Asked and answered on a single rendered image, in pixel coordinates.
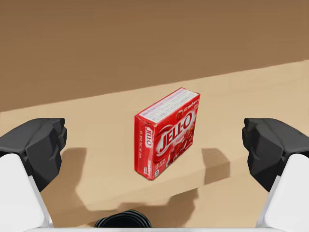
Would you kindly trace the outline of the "pale wooden shelf unit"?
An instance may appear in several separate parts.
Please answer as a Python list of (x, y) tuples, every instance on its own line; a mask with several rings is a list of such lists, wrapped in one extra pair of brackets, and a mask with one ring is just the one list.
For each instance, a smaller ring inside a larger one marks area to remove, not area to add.
[[(134, 171), (134, 115), (184, 87), (194, 143), (155, 181)], [(55, 226), (123, 210), (156, 227), (252, 227), (246, 117), (309, 135), (309, 0), (0, 0), (0, 134), (63, 117)]]

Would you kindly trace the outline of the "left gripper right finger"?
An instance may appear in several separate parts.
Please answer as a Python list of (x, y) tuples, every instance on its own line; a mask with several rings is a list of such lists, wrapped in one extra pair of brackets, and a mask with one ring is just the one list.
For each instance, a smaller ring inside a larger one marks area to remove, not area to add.
[(245, 118), (251, 176), (268, 192), (256, 227), (309, 229), (309, 136), (273, 118)]

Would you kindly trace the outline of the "red carton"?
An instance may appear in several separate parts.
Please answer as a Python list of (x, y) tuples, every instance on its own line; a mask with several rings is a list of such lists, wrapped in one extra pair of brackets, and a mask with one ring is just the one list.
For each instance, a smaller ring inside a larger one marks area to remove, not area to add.
[(183, 87), (135, 115), (134, 169), (155, 180), (192, 144), (200, 94)]

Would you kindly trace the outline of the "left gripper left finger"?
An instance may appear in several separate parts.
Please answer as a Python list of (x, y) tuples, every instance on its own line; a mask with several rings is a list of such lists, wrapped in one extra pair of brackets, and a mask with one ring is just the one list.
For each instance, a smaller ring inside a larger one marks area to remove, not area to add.
[(0, 229), (52, 228), (42, 199), (59, 174), (64, 118), (36, 118), (0, 137)]

